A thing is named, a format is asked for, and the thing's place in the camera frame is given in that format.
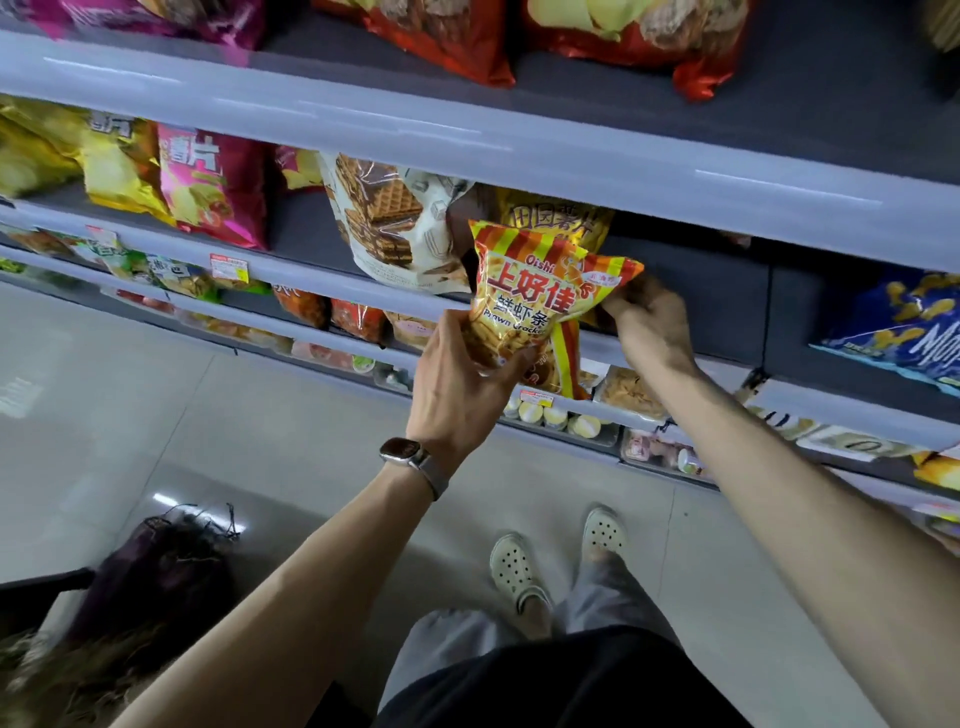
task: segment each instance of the price label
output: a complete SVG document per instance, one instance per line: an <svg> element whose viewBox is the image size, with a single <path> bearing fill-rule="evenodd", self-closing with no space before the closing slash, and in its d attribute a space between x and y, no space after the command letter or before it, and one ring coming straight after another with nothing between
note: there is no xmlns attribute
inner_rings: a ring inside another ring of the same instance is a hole
<svg viewBox="0 0 960 728"><path fill-rule="evenodd" d="M215 279L240 280L250 282L250 273L247 270L247 261L238 257L226 255L210 255L210 271Z"/></svg>
<svg viewBox="0 0 960 728"><path fill-rule="evenodd" d="M537 392L533 389L521 389L520 401L530 402L531 404L539 404L541 407L552 407L553 395L547 395L543 392Z"/></svg>

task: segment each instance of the hand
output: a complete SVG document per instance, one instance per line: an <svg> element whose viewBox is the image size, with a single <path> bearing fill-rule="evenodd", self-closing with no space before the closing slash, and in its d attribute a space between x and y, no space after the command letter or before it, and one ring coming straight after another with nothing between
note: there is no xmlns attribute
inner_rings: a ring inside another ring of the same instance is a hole
<svg viewBox="0 0 960 728"><path fill-rule="evenodd" d="M424 445L447 475L487 439L536 356L533 350L518 352L490 376L480 376L461 332L468 316L448 309L437 324L417 365L407 422L407 437Z"/></svg>
<svg viewBox="0 0 960 728"><path fill-rule="evenodd" d="M630 366L655 389L661 372L697 372L684 300L659 280L641 276L602 305L616 320L620 346Z"/></svg>

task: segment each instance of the red and yellow striped bag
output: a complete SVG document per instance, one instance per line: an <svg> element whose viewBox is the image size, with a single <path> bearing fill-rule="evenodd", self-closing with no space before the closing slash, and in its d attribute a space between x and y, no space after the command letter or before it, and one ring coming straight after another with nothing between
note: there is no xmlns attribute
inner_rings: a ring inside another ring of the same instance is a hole
<svg viewBox="0 0 960 728"><path fill-rule="evenodd" d="M524 374L532 387L587 399L577 383L577 319L643 270L628 257L595 255L560 235L470 221L480 257L477 292L464 339L470 357L495 369L537 347Z"/></svg>

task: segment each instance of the left hand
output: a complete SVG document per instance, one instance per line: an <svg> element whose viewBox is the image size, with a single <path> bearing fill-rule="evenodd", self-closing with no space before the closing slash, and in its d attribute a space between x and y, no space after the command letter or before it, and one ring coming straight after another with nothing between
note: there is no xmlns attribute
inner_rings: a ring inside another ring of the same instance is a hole
<svg viewBox="0 0 960 728"><path fill-rule="evenodd" d="M461 331L468 316L469 311L444 311L417 365L407 422L407 438L426 447L448 476L487 439L536 358L536 350L523 350L491 375L480 376Z"/></svg>

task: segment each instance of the watch face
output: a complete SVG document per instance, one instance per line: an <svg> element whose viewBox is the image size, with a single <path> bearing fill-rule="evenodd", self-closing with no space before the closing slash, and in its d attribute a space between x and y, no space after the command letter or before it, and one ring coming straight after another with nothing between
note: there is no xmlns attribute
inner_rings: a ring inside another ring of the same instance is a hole
<svg viewBox="0 0 960 728"><path fill-rule="evenodd" d="M418 452L420 452L420 443L403 437L394 437L380 448L380 454L396 460L409 460Z"/></svg>

